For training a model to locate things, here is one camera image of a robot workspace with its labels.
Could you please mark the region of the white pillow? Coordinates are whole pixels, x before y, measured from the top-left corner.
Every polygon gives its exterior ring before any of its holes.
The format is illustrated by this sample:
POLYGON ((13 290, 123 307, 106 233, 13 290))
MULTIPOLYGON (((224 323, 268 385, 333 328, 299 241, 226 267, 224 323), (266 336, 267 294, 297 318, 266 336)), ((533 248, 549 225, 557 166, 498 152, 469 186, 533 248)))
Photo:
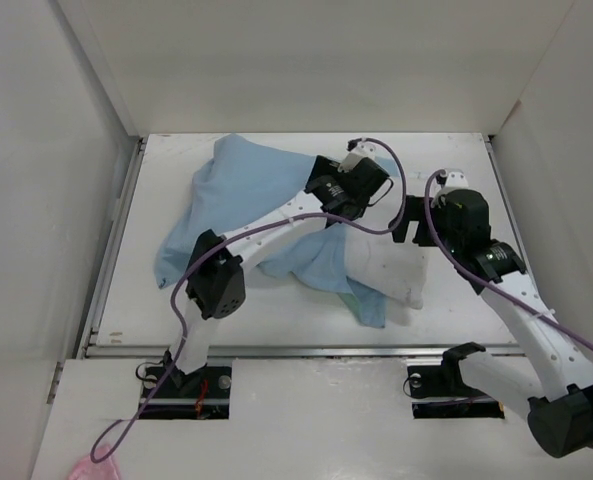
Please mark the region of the white pillow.
POLYGON ((384 327, 389 300, 400 307, 423 308, 428 259, 417 245, 396 243, 390 233, 373 235, 347 227, 344 262, 363 325, 384 327))

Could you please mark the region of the blue pillowcase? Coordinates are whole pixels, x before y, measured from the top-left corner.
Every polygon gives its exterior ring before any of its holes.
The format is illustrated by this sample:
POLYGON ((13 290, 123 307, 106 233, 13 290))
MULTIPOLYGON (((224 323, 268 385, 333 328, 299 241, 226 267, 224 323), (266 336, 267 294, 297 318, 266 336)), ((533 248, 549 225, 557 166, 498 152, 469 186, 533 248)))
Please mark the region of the blue pillowcase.
MULTIPOLYGON (((236 134, 217 140, 212 159, 193 175, 188 207, 156 254, 153 274, 158 288, 178 282, 201 233, 238 229, 303 190, 314 161, 312 156, 255 144, 236 134)), ((400 201, 400 191, 390 193, 366 233, 380 235, 379 230, 398 213, 400 201)), ((313 289, 338 294, 359 322, 344 262, 347 227, 336 224, 303 237, 259 268, 270 277, 294 275, 313 289)))

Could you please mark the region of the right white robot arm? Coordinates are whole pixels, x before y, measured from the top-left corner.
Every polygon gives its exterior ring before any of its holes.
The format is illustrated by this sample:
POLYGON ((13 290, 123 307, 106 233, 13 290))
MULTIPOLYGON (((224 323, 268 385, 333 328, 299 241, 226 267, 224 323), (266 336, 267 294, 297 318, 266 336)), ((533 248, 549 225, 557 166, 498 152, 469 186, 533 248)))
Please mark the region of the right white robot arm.
POLYGON ((417 225, 414 244, 441 250, 503 321, 537 375, 530 379, 468 342, 446 350, 437 366, 413 368, 412 397, 487 395, 521 416, 550 456, 593 449, 593 363, 578 349, 584 341, 556 321, 516 251, 492 237, 484 197, 452 187, 435 198, 408 196, 395 242, 405 241, 410 223, 417 225))

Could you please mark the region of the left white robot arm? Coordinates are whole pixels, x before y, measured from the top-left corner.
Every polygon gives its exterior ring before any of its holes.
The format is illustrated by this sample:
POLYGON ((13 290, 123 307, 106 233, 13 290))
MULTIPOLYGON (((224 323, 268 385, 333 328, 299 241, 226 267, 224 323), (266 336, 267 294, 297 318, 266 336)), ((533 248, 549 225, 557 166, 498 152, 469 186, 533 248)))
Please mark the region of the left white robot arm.
POLYGON ((184 288, 188 303, 184 311, 174 310, 181 333, 164 355, 167 387, 186 397, 203 383, 218 322, 245 302, 245 276, 252 268, 307 235, 337 223, 354 226, 377 191, 391 182, 364 154, 352 152, 341 163, 318 156, 304 189, 279 207, 237 230, 201 233, 173 291, 184 288))

